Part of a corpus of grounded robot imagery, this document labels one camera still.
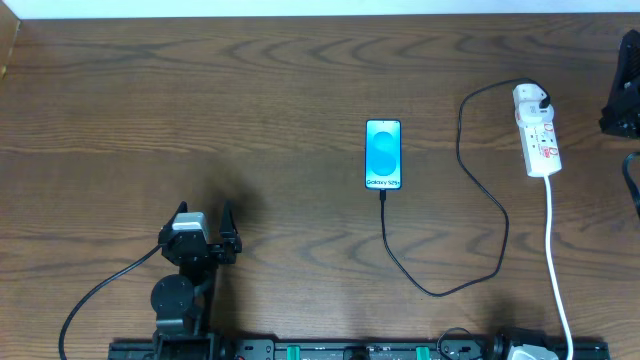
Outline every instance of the phone screen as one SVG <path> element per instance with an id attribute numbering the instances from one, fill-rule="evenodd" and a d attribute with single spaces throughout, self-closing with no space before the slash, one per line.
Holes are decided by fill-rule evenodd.
<path id="1" fill-rule="evenodd" d="M 365 186 L 367 189 L 402 187 L 402 133 L 399 120 L 367 121 Z"/>

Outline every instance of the white wall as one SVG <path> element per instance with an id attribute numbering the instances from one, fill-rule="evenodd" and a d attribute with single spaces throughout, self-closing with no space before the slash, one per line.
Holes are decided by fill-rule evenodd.
<path id="1" fill-rule="evenodd" d="M 21 19 L 638 12 L 638 0 L 4 0 Z"/>

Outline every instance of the white power strip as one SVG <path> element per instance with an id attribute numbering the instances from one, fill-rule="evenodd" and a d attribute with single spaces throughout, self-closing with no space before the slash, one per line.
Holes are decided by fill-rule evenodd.
<path id="1" fill-rule="evenodd" d="M 518 85 L 513 90 L 516 105 L 516 123 L 527 166 L 527 175 L 544 177 L 562 169 L 560 152 L 553 128 L 553 106 L 540 109 L 547 94 L 535 84 Z"/>
<path id="2" fill-rule="evenodd" d="M 545 230 L 544 248 L 549 267 L 549 277 L 553 288 L 553 296 L 558 307 L 558 315 L 567 340 L 567 360 L 573 359 L 573 340 L 567 315 L 562 305 L 558 279 L 553 265 L 551 253 L 551 222 L 553 219 L 553 206 L 551 202 L 551 182 L 549 175 L 562 169 L 560 152 L 553 128 L 553 106 L 549 103 L 542 107 L 541 101 L 547 94 L 536 84 L 518 85 L 513 90 L 513 102 L 516 105 L 516 123 L 520 128 L 522 151 L 527 165 L 527 174 L 531 177 L 544 178 L 547 192 L 547 226 Z"/>

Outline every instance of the wood grain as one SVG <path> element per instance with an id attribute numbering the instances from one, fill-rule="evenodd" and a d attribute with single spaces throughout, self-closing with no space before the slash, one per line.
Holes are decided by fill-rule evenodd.
<path id="1" fill-rule="evenodd" d="M 364 122 L 403 122 L 389 241 L 442 291 L 495 266 L 503 218 L 455 161 L 471 91 L 529 76 L 553 94 L 564 169 L 554 252 L 576 336 L 640 351 L 640 222 L 620 165 L 637 142 L 597 120 L 639 15 L 29 21 L 0 85 L 0 357 L 55 359 L 97 282 L 146 253 L 187 200 L 235 201 L 246 244 L 213 323 L 281 338 L 433 338 L 451 326 L 561 334 L 543 249 L 544 186 L 524 170 L 510 89 L 465 111 L 462 157 L 511 216 L 497 278 L 423 296 L 387 258 L 363 186 Z M 71 359 L 151 336 L 156 256 L 80 311 Z"/>

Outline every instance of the black charging cable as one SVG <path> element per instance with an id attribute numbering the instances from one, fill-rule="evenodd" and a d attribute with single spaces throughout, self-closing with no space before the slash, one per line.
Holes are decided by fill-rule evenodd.
<path id="1" fill-rule="evenodd" d="M 422 291 L 423 293 L 429 295 L 429 296 L 433 296 L 433 297 L 444 297 L 447 295 L 451 295 L 454 292 L 457 292 L 459 290 L 462 290 L 466 287 L 469 287 L 473 284 L 477 284 L 479 282 L 483 282 L 485 280 L 489 280 L 493 277 L 495 277 L 498 272 L 500 271 L 500 267 L 502 266 L 502 260 L 504 259 L 504 254 L 505 251 L 507 249 L 507 239 L 509 238 L 509 215 L 507 214 L 507 210 L 505 210 L 505 208 L 502 206 L 502 204 L 500 204 L 500 202 L 498 200 L 496 200 L 495 197 L 493 197 L 493 195 L 491 195 L 491 193 L 489 193 L 489 191 L 482 186 L 482 184 L 480 184 L 480 182 L 478 181 L 478 179 L 476 179 L 471 172 L 467 169 L 466 166 L 464 166 L 464 164 L 462 163 L 462 158 L 460 157 L 460 137 L 462 135 L 462 111 L 464 110 L 464 106 L 467 103 L 467 101 L 469 101 L 472 97 L 493 89 L 495 87 L 498 86 L 502 86 L 502 85 L 507 85 L 507 84 L 512 84 L 512 83 L 522 83 L 522 82 L 528 82 L 528 83 L 533 83 L 538 85 L 542 91 L 544 91 L 547 94 L 547 97 L 544 98 L 541 102 L 540 102 L 540 108 L 546 108 L 549 106 L 550 102 L 551 102 L 551 95 L 549 95 L 549 93 L 535 80 L 530 79 L 530 78 L 518 78 L 518 79 L 511 79 L 511 80 L 505 80 L 505 81 L 501 81 L 501 82 L 497 82 L 495 84 L 491 84 L 489 86 L 485 86 L 482 89 L 478 89 L 474 92 L 472 92 L 471 94 L 467 95 L 464 100 L 462 100 L 462 104 L 460 104 L 460 111 L 458 112 L 458 135 L 456 137 L 456 157 L 458 159 L 458 164 L 460 164 L 460 167 L 462 168 L 462 170 L 464 170 L 464 172 L 467 174 L 467 176 L 469 176 L 469 178 L 473 181 L 474 184 L 476 184 L 480 190 L 489 198 L 491 199 L 491 201 L 493 201 L 494 204 L 496 204 L 496 206 L 498 207 L 498 209 L 500 209 L 500 211 L 502 212 L 502 214 L 504 215 L 504 239 L 502 241 L 502 249 L 500 250 L 500 257 L 498 258 L 498 264 L 496 265 L 495 270 L 493 270 L 493 272 L 489 275 L 483 276 L 481 278 L 475 279 L 475 280 L 471 280 L 467 283 L 464 283 L 460 286 L 457 286 L 451 290 L 442 292 L 442 293 L 436 293 L 436 292 L 431 292 L 427 289 L 425 289 L 424 287 L 422 287 L 420 284 L 418 284 L 418 282 L 409 274 L 409 272 L 404 268 L 404 266 L 402 266 L 402 264 L 400 264 L 400 262 L 398 261 L 398 259 L 393 255 L 393 252 L 391 251 L 391 249 L 389 248 L 389 244 L 387 243 L 387 232 L 385 229 L 385 225 L 384 225 L 384 202 L 387 199 L 387 193 L 386 190 L 380 190 L 380 219 L 382 221 L 382 242 L 384 243 L 384 247 L 387 250 L 387 254 L 389 254 L 389 257 L 391 258 L 391 260 L 393 260 L 394 263 L 396 263 L 396 265 L 398 266 L 398 268 L 400 269 L 400 271 L 402 271 L 402 273 L 407 277 L 407 279 L 409 279 L 409 281 L 411 281 L 411 283 L 413 285 L 415 285 L 415 287 L 418 288 L 418 290 Z"/>
<path id="2" fill-rule="evenodd" d="M 636 212 L 638 213 L 638 217 L 640 217 L 640 191 L 638 191 L 638 186 L 631 178 L 631 175 L 629 175 L 629 165 L 631 164 L 631 160 L 638 155 L 640 155 L 640 152 L 633 152 L 624 159 L 622 162 L 622 176 L 624 176 L 624 181 L 627 182 L 627 186 L 631 192 L 631 199 L 633 199 L 633 204 L 636 206 Z"/>

